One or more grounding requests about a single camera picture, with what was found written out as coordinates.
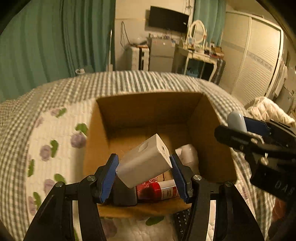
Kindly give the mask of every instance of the brown box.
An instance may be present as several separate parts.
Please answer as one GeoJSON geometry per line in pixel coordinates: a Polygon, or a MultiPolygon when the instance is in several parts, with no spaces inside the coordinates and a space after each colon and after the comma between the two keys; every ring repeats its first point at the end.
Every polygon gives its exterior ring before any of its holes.
{"type": "MultiPolygon", "coordinates": [[[[119,160],[124,153],[158,134],[170,154],[192,144],[198,153],[200,174],[208,181],[236,181],[230,149],[218,143],[215,128],[218,117],[200,93],[158,92],[104,97],[94,105],[86,144],[83,174],[94,174],[105,165],[111,153],[119,160]]],[[[159,181],[172,179],[170,171],[159,181]]],[[[166,215],[188,208],[181,198],[134,207],[98,205],[100,216],[114,218],[166,215]]]]}

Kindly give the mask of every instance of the white closet door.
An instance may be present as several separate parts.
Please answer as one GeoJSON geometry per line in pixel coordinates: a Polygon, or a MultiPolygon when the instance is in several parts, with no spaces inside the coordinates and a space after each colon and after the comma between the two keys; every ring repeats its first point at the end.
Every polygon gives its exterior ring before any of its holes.
{"type": "Polygon", "coordinates": [[[278,29],[256,19],[251,23],[246,59],[232,92],[244,105],[265,95],[277,63],[281,38],[278,29]]]}
{"type": "Polygon", "coordinates": [[[248,37],[248,28],[248,16],[226,13],[221,42],[226,64],[219,86],[228,93],[232,92],[239,74],[248,37]]]}

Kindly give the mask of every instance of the television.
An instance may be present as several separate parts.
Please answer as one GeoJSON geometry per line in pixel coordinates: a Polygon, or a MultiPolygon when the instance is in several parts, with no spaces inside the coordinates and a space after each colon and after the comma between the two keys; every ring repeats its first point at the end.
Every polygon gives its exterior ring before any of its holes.
{"type": "Polygon", "coordinates": [[[161,7],[150,7],[149,27],[164,28],[181,33],[187,32],[189,15],[161,7]]]}

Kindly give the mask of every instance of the metal bolt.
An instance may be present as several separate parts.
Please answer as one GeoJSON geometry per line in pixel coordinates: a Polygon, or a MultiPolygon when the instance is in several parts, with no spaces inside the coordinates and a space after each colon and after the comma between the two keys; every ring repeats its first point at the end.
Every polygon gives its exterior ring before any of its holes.
{"type": "Polygon", "coordinates": [[[258,141],[255,138],[251,138],[251,142],[254,143],[254,144],[258,143],[258,141]]]}
{"type": "Polygon", "coordinates": [[[202,179],[202,177],[200,175],[194,175],[193,179],[196,181],[200,181],[202,179]]]}
{"type": "Polygon", "coordinates": [[[55,186],[56,186],[57,188],[60,188],[61,186],[63,186],[63,184],[64,184],[63,182],[57,182],[55,186]]]}
{"type": "Polygon", "coordinates": [[[225,186],[231,188],[233,186],[232,182],[225,182],[225,186]]]}
{"type": "Polygon", "coordinates": [[[264,156],[260,158],[260,162],[261,162],[264,166],[267,166],[268,163],[269,163],[268,159],[267,159],[266,157],[264,157],[264,156]]]}
{"type": "Polygon", "coordinates": [[[87,177],[87,180],[90,181],[90,182],[94,181],[95,179],[96,179],[96,177],[94,175],[89,175],[87,177]]]}

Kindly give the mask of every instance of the striped fabric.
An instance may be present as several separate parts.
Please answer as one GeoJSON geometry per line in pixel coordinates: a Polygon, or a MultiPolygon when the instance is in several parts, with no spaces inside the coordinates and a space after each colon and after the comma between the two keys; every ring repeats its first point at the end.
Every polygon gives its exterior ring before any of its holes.
{"type": "MultiPolygon", "coordinates": [[[[238,100],[213,83],[185,75],[143,71],[101,72],[58,80],[0,104],[0,219],[17,241],[23,240],[29,226],[25,193],[27,143],[40,113],[90,98],[156,91],[204,93],[222,124],[226,124],[233,110],[249,116],[238,100]]],[[[267,237],[274,198],[250,184],[250,168],[243,155],[232,151],[232,156],[267,237]]]]}

